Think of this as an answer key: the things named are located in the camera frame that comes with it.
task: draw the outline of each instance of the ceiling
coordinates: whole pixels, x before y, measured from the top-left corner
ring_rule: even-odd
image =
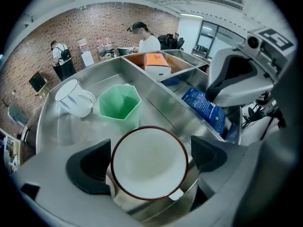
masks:
[[[111,1],[139,3],[178,17],[180,13],[201,15],[205,21],[219,24],[243,37],[248,30],[269,26],[295,40],[288,22],[271,0],[33,0],[8,39],[8,51],[12,51],[30,30],[51,17],[73,8]]]

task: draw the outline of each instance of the blue package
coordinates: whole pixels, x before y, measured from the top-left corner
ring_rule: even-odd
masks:
[[[212,104],[205,98],[205,93],[191,87],[182,97],[213,129],[222,135],[225,127],[225,112],[219,106]]]

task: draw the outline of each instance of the white cup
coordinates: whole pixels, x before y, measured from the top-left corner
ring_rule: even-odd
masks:
[[[77,79],[72,79],[58,90],[55,101],[70,114],[84,118],[90,113],[96,98],[84,90]]]
[[[179,189],[186,178],[188,157],[182,142],[171,132],[144,126],[124,135],[116,144],[111,171],[117,185],[141,200],[183,195]]]

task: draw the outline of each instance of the white shirt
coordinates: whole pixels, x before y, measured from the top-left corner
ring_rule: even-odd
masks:
[[[53,49],[53,58],[61,58],[61,52],[67,49],[67,46],[65,44],[56,44],[57,48]],[[64,61],[62,59],[59,59],[59,65],[63,65],[64,63],[66,63],[67,61]]]
[[[160,49],[161,49],[160,42],[153,35],[148,37],[148,39],[140,40],[139,42],[139,53],[159,51]]]

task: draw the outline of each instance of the brick wall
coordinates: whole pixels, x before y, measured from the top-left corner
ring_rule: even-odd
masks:
[[[129,3],[102,3],[87,6],[86,9],[72,9],[62,13],[35,29],[10,55],[0,71],[0,128],[10,134],[17,134],[21,128],[7,116],[2,103],[14,104],[27,118],[44,102],[35,96],[28,80],[39,71],[52,88],[60,81],[51,66],[52,40],[65,43],[72,55],[77,71],[84,68],[78,40],[86,38],[95,62],[98,62],[97,37],[109,36],[114,48],[139,46],[126,29],[134,22],[142,21],[156,37],[174,33],[178,29],[178,18],[161,10]]]

